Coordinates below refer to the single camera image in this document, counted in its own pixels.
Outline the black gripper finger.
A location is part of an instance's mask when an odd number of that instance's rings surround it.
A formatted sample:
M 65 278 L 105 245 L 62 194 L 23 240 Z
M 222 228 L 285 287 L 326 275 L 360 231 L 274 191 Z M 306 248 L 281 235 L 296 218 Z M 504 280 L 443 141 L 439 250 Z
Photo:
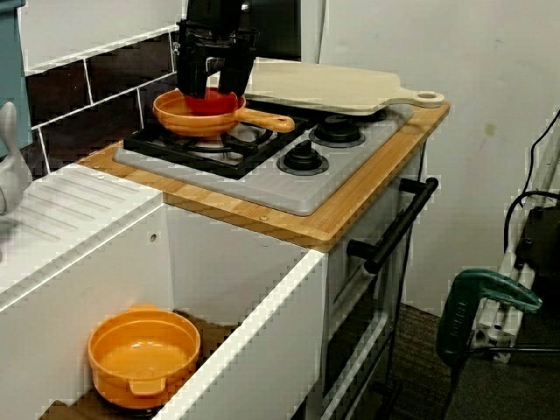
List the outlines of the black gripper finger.
M 177 56 L 178 89 L 190 97 L 204 97 L 207 89 L 207 56 L 202 50 L 184 50 Z
M 218 91 L 223 95 L 243 95 L 249 83 L 254 60 L 253 55 L 225 58 L 220 70 Z

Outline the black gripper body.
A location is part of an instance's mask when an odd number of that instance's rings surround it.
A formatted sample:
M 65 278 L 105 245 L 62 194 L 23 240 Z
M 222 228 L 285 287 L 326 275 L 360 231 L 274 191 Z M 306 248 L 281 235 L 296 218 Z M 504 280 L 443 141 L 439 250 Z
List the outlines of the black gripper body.
M 205 59 L 233 57 L 236 60 L 255 55 L 259 31 L 256 28 L 222 29 L 216 24 L 178 21 L 174 56 L 186 58 L 187 53 L 200 53 Z

